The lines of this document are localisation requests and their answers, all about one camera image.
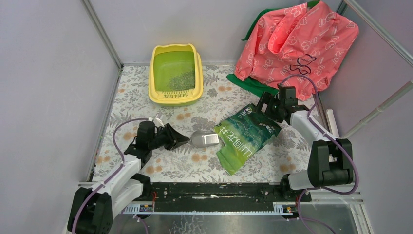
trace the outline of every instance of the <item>floral pattern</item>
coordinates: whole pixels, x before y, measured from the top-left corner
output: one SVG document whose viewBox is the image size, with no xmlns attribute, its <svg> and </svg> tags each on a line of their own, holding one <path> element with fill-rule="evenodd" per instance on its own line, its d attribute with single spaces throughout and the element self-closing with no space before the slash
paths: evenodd
<svg viewBox="0 0 413 234">
<path fill-rule="evenodd" d="M 204 92 L 198 102 L 190 106 L 165 107 L 153 103 L 148 96 L 149 67 L 124 67 L 119 81 L 112 112 L 102 146 L 97 153 L 93 181 L 100 181 L 117 163 L 117 153 L 112 134 L 120 123 L 131 118 L 154 117 L 163 114 L 163 122 L 169 123 L 179 133 L 190 137 L 196 130 L 212 130 L 221 120 L 239 111 L 249 103 L 256 104 L 259 97 L 226 79 L 234 66 L 203 66 Z M 309 98 L 300 104 L 314 104 Z M 139 122 L 124 125 L 116 134 L 116 143 L 123 151 L 137 134 Z M 197 149 L 191 143 L 173 151 L 163 148 L 152 152 L 152 158 L 140 171 L 153 182 L 279 182 L 286 173 L 306 169 L 309 146 L 304 138 L 286 123 L 272 143 L 252 156 L 244 166 L 230 176 L 220 165 L 216 145 Z"/>
</svg>

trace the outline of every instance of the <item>litter box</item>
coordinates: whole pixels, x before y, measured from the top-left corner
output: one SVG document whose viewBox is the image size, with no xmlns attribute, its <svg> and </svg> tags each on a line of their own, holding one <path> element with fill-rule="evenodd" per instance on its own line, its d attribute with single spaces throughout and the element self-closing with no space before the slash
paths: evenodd
<svg viewBox="0 0 413 234">
<path fill-rule="evenodd" d="M 185 106 L 202 95 L 201 57 L 192 44 L 156 46 L 150 60 L 149 98 L 164 106 Z"/>
</svg>

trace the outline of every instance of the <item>scoop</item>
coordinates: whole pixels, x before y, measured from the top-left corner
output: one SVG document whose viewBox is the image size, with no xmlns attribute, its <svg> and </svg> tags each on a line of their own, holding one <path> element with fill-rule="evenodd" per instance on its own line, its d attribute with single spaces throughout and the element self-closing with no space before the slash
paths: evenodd
<svg viewBox="0 0 413 234">
<path fill-rule="evenodd" d="M 219 138 L 213 131 L 198 130 L 192 133 L 191 142 L 196 148 L 205 148 L 219 144 Z"/>
</svg>

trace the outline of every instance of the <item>white wall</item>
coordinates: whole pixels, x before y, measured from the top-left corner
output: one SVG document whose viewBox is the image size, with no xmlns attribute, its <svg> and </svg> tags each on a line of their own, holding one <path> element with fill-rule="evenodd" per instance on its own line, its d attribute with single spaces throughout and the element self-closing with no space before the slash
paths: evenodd
<svg viewBox="0 0 413 234">
<path fill-rule="evenodd" d="M 379 23 L 413 53 L 413 1 L 359 0 Z M 413 78 L 410 67 L 385 41 L 349 9 L 345 14 L 360 27 L 331 86 L 321 93 L 335 111 L 338 129 L 346 133 L 357 122 Z M 413 189 L 413 91 L 350 137 L 360 191 L 376 234 L 410 233 L 407 202 Z"/>
<path fill-rule="evenodd" d="M 0 3 L 0 233 L 59 234 L 117 68 L 79 0 Z"/>
<path fill-rule="evenodd" d="M 193 43 L 203 63 L 235 63 L 255 17 L 301 0 L 92 0 L 124 63 L 149 64 L 157 45 Z"/>
</svg>

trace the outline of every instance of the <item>pink cloth with white pattern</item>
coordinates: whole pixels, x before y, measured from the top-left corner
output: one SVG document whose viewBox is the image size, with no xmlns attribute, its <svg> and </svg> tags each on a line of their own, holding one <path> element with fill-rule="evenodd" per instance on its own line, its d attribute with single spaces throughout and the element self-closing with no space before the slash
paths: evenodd
<svg viewBox="0 0 413 234">
<path fill-rule="evenodd" d="M 291 74 L 308 76 L 319 91 L 326 89 L 358 35 L 358 26 L 320 1 L 270 11 L 252 31 L 235 67 L 240 80 L 248 76 L 277 88 Z M 314 88 L 303 78 L 284 83 L 295 86 L 297 98 L 308 99 Z"/>
</svg>

